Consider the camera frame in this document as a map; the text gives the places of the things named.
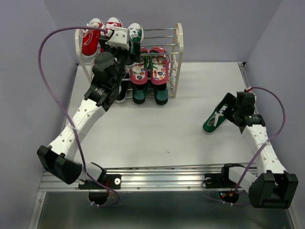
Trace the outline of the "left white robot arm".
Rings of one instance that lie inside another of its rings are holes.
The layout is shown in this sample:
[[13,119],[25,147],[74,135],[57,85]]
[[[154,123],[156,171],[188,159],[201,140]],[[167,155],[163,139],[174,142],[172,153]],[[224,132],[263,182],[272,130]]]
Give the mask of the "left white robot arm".
[[65,182],[89,180],[101,188],[106,183],[106,171],[94,162],[86,163],[81,142],[93,125],[109,110],[119,94],[119,86],[127,65],[140,60],[140,45],[132,49],[102,45],[103,52],[95,57],[92,80],[80,107],[69,123],[48,146],[40,146],[37,155],[43,168]]

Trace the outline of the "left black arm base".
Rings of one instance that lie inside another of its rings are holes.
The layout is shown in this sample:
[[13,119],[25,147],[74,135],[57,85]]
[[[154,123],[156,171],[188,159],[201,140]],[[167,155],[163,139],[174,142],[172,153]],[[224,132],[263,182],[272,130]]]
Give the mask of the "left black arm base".
[[[96,163],[87,163],[87,171],[94,180],[103,184],[104,186],[117,190],[121,188],[122,176],[121,174],[108,174],[107,170]],[[98,190],[103,189],[100,185],[96,184],[91,177],[89,177],[84,169],[78,178],[78,189],[80,190]]]

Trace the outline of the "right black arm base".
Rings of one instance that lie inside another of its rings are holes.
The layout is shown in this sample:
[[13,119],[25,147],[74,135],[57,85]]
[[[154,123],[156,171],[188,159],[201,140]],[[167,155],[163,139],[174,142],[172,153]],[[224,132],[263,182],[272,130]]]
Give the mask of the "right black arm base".
[[206,173],[204,175],[202,187],[205,189],[234,188],[236,183],[229,179],[229,168],[231,167],[245,168],[245,166],[238,163],[224,164],[219,173]]

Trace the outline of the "green loafer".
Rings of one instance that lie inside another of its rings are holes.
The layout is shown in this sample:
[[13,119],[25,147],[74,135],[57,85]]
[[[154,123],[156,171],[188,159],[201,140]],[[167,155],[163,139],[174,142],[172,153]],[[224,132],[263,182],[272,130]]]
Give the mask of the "green loafer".
[[135,104],[143,104],[146,99],[147,84],[132,83],[132,100]]
[[158,105],[164,105],[168,102],[167,84],[154,85],[154,98]]

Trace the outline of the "green sneaker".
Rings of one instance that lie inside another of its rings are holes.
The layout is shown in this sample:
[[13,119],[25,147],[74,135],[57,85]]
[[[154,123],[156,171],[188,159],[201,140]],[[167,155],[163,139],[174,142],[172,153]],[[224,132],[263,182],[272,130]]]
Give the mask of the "green sneaker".
[[[129,31],[130,31],[130,37],[129,37],[129,43],[130,42],[140,42],[142,43],[143,38],[144,38],[144,32],[143,32],[143,28],[141,26],[141,24],[139,23],[132,23],[131,25],[129,25],[128,27]],[[131,63],[131,61],[129,60],[126,67],[127,69],[132,68],[136,63]]]
[[204,122],[202,129],[206,134],[212,134],[225,120],[224,112],[228,105],[224,102],[220,102]]

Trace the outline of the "pink sandal back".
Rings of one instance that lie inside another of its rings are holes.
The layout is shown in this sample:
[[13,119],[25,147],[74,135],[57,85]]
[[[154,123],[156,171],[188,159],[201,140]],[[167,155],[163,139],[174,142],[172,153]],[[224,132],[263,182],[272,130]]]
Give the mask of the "pink sandal back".
[[160,46],[152,47],[149,52],[150,77],[154,85],[168,81],[170,59],[166,53],[167,51]]

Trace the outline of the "pink sandal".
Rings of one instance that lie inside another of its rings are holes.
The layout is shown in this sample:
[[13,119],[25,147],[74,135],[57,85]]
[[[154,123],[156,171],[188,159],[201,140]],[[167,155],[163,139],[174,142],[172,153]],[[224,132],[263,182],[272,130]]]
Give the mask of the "pink sandal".
[[140,62],[136,63],[130,69],[130,80],[133,84],[142,85],[148,81],[148,62],[149,58],[147,55],[140,57]]
[[150,77],[154,85],[168,81],[170,59],[166,53],[167,51],[160,46],[152,47],[149,52]]

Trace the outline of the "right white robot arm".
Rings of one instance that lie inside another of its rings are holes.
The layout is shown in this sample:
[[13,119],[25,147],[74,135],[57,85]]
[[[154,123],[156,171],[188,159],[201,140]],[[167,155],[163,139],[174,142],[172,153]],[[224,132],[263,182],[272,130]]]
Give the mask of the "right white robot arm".
[[222,185],[242,188],[254,208],[290,207],[298,179],[288,173],[279,161],[268,137],[266,124],[260,114],[255,114],[255,95],[251,92],[227,93],[217,110],[234,125],[248,143],[253,158],[244,167],[225,164],[219,175]]

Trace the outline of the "pink sandal front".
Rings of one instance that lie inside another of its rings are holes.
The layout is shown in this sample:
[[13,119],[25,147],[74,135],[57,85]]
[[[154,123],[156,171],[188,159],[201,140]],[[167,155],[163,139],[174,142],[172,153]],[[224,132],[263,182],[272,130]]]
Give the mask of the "pink sandal front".
[[140,57],[140,62],[136,63],[130,69],[130,80],[133,84],[142,85],[148,81],[148,62],[149,58],[147,55]]

